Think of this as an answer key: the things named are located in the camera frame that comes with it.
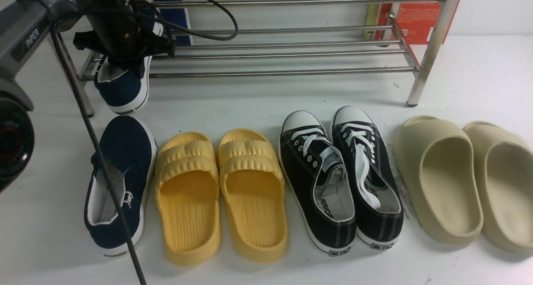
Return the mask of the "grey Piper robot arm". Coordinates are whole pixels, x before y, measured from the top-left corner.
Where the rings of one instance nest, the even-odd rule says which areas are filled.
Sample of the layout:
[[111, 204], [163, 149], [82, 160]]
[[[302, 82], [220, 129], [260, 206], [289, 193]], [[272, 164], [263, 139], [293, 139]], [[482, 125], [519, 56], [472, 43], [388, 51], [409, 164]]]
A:
[[76, 48], [132, 68], [143, 56], [174, 55], [173, 41], [142, 23], [143, 1], [15, 0], [1, 10], [1, 190], [21, 175], [34, 151], [29, 112], [34, 104], [15, 77], [48, 36], [69, 30], [83, 16], [92, 31], [75, 35]]

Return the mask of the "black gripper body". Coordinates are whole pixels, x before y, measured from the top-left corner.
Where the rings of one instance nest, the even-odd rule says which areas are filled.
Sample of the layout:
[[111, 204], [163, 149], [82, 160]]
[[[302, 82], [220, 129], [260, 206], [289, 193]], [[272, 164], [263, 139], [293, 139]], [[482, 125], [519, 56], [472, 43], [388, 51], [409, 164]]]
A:
[[170, 37], [157, 35], [148, 23], [159, 23], [156, 8], [141, 0], [75, 0], [87, 17], [92, 30], [78, 32], [74, 45], [108, 57], [121, 69], [140, 73], [141, 61], [147, 56], [175, 55]]

